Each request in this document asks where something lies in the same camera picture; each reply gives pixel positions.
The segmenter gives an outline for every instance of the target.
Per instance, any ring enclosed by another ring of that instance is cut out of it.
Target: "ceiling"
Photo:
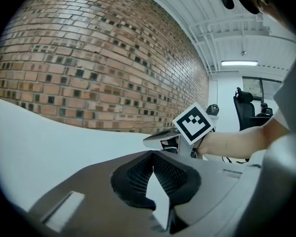
[[[249,13],[239,2],[154,0],[181,26],[208,74],[237,70],[244,76],[283,78],[296,59],[296,36],[268,16]],[[258,66],[221,66],[223,60],[254,60]]]

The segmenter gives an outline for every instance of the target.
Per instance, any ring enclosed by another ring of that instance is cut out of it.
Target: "white pipe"
[[[192,33],[192,35],[193,35],[193,37],[194,37],[194,39],[195,39],[195,41],[196,41],[196,43],[192,42],[193,45],[194,45],[194,47],[196,48],[196,45],[197,45],[197,46],[200,48],[200,50],[201,50],[201,52],[202,52],[202,55],[204,56],[204,58],[205,58],[205,60],[206,60],[206,63],[207,63],[207,65],[208,65],[208,69],[210,70],[211,76],[213,77],[211,67],[209,66],[209,63],[208,63],[208,61],[207,61],[207,59],[206,59],[206,56],[205,56],[205,54],[204,54],[204,51],[203,51],[203,49],[202,49],[200,43],[198,42],[198,40],[197,40],[197,38],[196,38],[196,36],[195,36],[195,33],[193,32],[193,30],[192,30],[190,27],[189,27],[188,29],[189,29],[189,31]],[[207,70],[206,64],[204,63],[204,60],[203,60],[203,58],[202,58],[202,55],[200,55],[199,53],[198,53],[198,55],[199,55],[199,57],[201,58],[202,63],[203,63],[203,65],[204,65],[204,67],[205,67],[205,70],[206,70],[206,74],[208,75],[208,70]]]
[[[205,32],[204,32],[204,29],[203,29],[201,26],[199,26],[199,27],[200,27],[200,30],[201,30],[202,34],[204,34],[204,33],[205,33]],[[206,42],[206,44],[207,44],[207,47],[208,47],[209,52],[210,52],[210,54],[211,54],[211,57],[212,57],[212,59],[213,59],[214,67],[215,67],[215,71],[217,71],[217,70],[218,70],[218,69],[217,69],[217,61],[216,61],[216,59],[214,58],[214,54],[213,54],[213,51],[212,51],[211,45],[210,45],[210,43],[209,43],[208,38],[207,38],[206,35],[204,35],[204,40],[205,40],[205,42]]]
[[[213,78],[212,69],[211,69],[211,66],[209,65],[209,62],[208,62],[207,58],[206,58],[206,55],[205,55],[205,53],[204,53],[204,50],[202,49],[202,47],[201,47],[200,44],[198,44],[198,46],[199,46],[199,49],[200,49],[201,52],[202,52],[202,55],[204,56],[204,59],[205,59],[205,61],[206,61],[206,63],[207,63],[207,66],[208,66],[208,69],[209,69],[209,71],[210,71],[210,73],[211,73],[211,76],[212,76],[212,78]]]
[[[232,19],[232,20],[223,21],[223,22],[213,22],[213,23],[209,23],[209,24],[207,24],[207,25],[208,25],[208,26],[212,26],[212,25],[218,25],[218,24],[223,24],[223,23],[242,22],[242,21],[262,22],[263,20],[258,20],[258,21],[256,21],[256,20],[253,19],[253,18],[241,18],[241,19]]]
[[[216,43],[216,41],[214,39],[214,35],[212,33],[210,34],[210,36],[211,36],[213,46],[214,46],[214,50],[215,50],[215,53],[216,53],[218,70],[221,70],[221,60],[219,59],[219,56],[218,56],[217,43]]]
[[[219,20],[223,20],[223,21],[229,21],[230,19],[234,19],[236,17],[243,17],[243,16],[249,16],[249,17],[252,17],[253,15],[252,14],[249,14],[249,13],[238,13],[238,14],[234,14],[233,16],[227,16],[227,17],[221,17],[220,19],[207,19],[207,20],[203,20],[202,22],[199,22],[199,23],[196,23],[196,24],[193,24],[193,25],[189,25],[188,27],[191,28],[191,27],[194,27],[194,26],[198,26],[198,25],[201,25],[201,24],[205,24],[205,23],[210,23],[210,22],[215,22],[215,21],[219,21]]]

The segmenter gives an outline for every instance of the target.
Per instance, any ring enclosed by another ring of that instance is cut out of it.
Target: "sleeve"
[[[275,114],[272,116],[277,122],[279,122],[282,126],[289,130],[286,120],[282,114],[282,112],[278,109]]]

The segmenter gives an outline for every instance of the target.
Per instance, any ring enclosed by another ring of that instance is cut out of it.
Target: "ceiling light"
[[[233,65],[243,65],[243,66],[256,66],[257,61],[222,61],[222,66],[233,66]]]

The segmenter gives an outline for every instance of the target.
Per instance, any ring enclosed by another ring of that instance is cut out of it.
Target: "pipe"
[[[206,59],[206,56],[205,56],[205,54],[204,54],[204,51],[203,51],[203,49],[202,49],[200,43],[198,42],[198,40],[197,40],[197,38],[196,38],[196,36],[195,36],[195,33],[192,31],[192,29],[191,29],[190,27],[188,27],[188,29],[189,29],[189,31],[192,33],[192,35],[193,35],[193,37],[194,37],[194,39],[195,39],[195,41],[196,41],[196,43],[193,43],[194,47],[197,45],[197,46],[199,47],[199,49],[201,50],[201,52],[202,52],[202,55],[200,55],[200,54],[198,54],[198,55],[199,55],[199,57],[201,58],[202,63],[203,63],[203,65],[204,65],[204,67],[205,67],[206,74],[208,75],[208,70],[207,70],[206,64],[205,64],[205,62],[204,62],[202,56],[204,56],[204,59],[205,59],[207,65],[208,65],[208,69],[209,69],[209,71],[210,71],[210,73],[211,73],[211,76],[213,77],[211,67],[209,66],[209,63],[208,63],[208,61],[207,61],[207,59]]]
[[[233,19],[233,18],[236,18],[236,17],[243,17],[243,16],[250,16],[250,17],[252,17],[253,15],[252,14],[249,14],[249,13],[238,13],[238,14],[235,14],[235,15],[233,15],[231,17],[230,16],[226,16],[226,17],[222,17],[220,19],[207,19],[207,20],[203,20],[202,22],[199,22],[199,23],[190,25],[189,28],[194,27],[194,26],[198,26],[198,25],[201,25],[201,24],[205,24],[205,23],[215,22],[215,21],[218,21],[218,20],[229,21],[230,19]]]
[[[218,70],[221,70],[221,60],[220,60],[220,58],[218,56],[217,43],[215,42],[214,35],[212,33],[210,34],[210,36],[211,36],[213,46],[214,46],[214,50],[215,50],[215,53],[216,53]]]
[[[200,27],[200,30],[201,30],[202,34],[204,34],[204,33],[205,33],[205,32],[204,32],[204,29],[203,29],[201,26],[199,26],[199,27]],[[216,59],[214,58],[214,54],[213,54],[212,48],[211,48],[211,46],[210,46],[210,43],[209,43],[208,38],[207,38],[206,35],[204,35],[204,40],[205,40],[205,42],[206,42],[206,44],[207,44],[207,47],[208,47],[209,52],[210,52],[210,54],[211,54],[211,57],[212,57],[212,59],[213,59],[214,67],[215,67],[215,71],[217,71],[217,70],[218,70],[218,69],[217,69],[217,61],[216,61]]]

